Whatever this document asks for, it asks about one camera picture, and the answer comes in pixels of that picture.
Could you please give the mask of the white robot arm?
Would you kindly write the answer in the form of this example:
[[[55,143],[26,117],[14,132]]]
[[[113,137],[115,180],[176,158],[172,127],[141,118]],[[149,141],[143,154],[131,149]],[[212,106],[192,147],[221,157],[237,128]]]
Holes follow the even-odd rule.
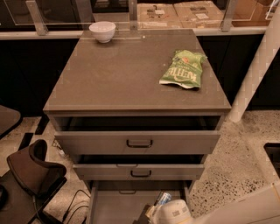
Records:
[[[151,206],[145,215],[150,224],[280,224],[280,181],[198,218],[182,199]]]

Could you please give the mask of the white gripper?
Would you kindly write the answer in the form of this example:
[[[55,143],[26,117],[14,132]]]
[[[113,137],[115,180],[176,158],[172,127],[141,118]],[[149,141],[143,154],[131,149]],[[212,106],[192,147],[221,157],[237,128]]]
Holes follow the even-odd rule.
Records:
[[[182,199],[175,199],[160,206],[149,206],[145,216],[149,219],[153,215],[154,224],[193,224],[193,217]]]

